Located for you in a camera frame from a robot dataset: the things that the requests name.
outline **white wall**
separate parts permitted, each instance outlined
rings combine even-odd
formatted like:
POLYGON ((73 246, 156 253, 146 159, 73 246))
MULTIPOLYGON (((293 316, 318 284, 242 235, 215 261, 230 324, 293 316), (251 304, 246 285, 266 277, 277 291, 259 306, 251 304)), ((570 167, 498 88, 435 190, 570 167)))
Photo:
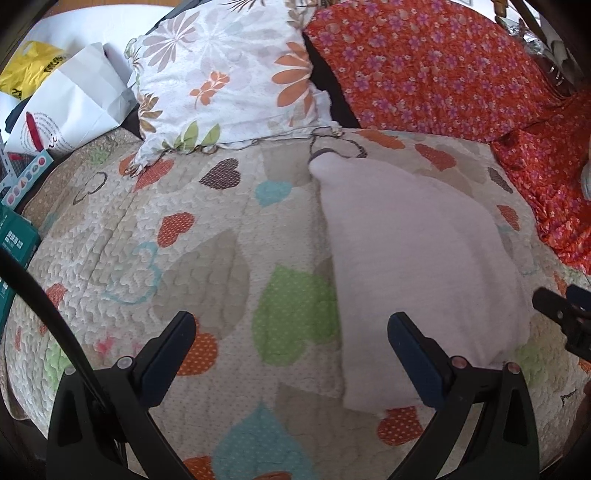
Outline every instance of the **white wall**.
MULTIPOLYGON (((454 2, 462 5, 466 5, 473 10, 476 10, 478 13, 484 15, 487 18, 490 18, 492 21, 495 21, 495 7, 491 0, 453 0, 454 2)), ((509 8, 507 9, 507 18, 511 20, 518 21, 519 14, 517 11, 511 6, 511 0, 509 0, 509 8)), ((540 23, 540 14, 536 12, 533 8, 530 7, 530 10, 536 17, 538 23, 540 23)))

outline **black cable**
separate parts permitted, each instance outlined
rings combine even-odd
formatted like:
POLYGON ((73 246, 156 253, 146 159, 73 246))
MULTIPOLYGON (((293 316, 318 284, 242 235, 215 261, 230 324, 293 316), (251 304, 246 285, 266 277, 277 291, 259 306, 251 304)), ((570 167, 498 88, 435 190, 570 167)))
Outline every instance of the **black cable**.
POLYGON ((0 278, 31 307, 47 326, 47 329, 82 377, 85 386, 98 402, 102 413, 110 419, 114 418, 113 405, 100 386, 82 347, 66 321, 31 274, 4 247, 0 247, 0 278))

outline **red floral fabric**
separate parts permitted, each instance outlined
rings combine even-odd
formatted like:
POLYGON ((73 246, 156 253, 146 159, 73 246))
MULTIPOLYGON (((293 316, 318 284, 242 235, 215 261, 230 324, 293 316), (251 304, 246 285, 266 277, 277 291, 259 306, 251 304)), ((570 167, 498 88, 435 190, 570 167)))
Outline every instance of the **red floral fabric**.
POLYGON ((362 128, 489 142, 567 101, 501 27, 448 0, 348 1, 306 33, 362 128))
POLYGON ((580 175, 591 135, 591 92, 550 119, 491 143, 496 159, 534 211, 538 235, 565 264, 591 274, 591 202, 580 175))

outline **blue heart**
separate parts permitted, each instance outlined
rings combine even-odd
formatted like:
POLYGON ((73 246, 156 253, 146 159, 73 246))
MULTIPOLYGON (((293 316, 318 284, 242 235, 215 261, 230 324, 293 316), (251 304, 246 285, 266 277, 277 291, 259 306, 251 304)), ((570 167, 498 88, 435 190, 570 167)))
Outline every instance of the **blue heart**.
POLYGON ((256 188, 255 195, 261 207, 268 207, 287 198, 290 192, 291 183, 288 181, 267 180, 256 188))

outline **white towel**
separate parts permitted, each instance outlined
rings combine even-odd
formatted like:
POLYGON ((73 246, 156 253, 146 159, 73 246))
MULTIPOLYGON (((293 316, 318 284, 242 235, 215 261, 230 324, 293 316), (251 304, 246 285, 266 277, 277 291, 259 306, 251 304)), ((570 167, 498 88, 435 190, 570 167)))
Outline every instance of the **white towel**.
POLYGON ((324 153, 310 172, 333 251, 345 407, 380 413, 421 403, 388 343, 395 312, 476 367, 498 366, 527 341, 531 300, 484 207, 368 158, 324 153))

